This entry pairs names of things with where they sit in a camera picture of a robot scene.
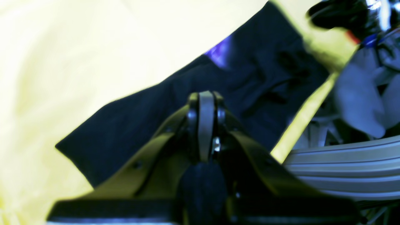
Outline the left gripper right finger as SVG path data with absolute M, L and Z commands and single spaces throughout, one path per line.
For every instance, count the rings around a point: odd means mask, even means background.
M 221 149 L 217 160 L 228 193 L 235 196 L 265 195 L 277 198 L 311 198 L 313 189 L 290 174 L 257 141 L 249 137 L 239 121 L 214 92 L 216 131 Z

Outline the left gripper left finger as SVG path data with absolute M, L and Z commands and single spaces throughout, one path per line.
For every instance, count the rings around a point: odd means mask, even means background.
M 192 93 L 94 198 L 173 198 L 187 167 L 199 161 L 198 124 L 199 94 Z

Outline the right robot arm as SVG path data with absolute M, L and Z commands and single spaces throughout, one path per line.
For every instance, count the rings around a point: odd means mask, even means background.
M 307 15 L 320 28 L 344 28 L 358 40 L 379 37 L 399 26 L 398 0 L 322 0 Z

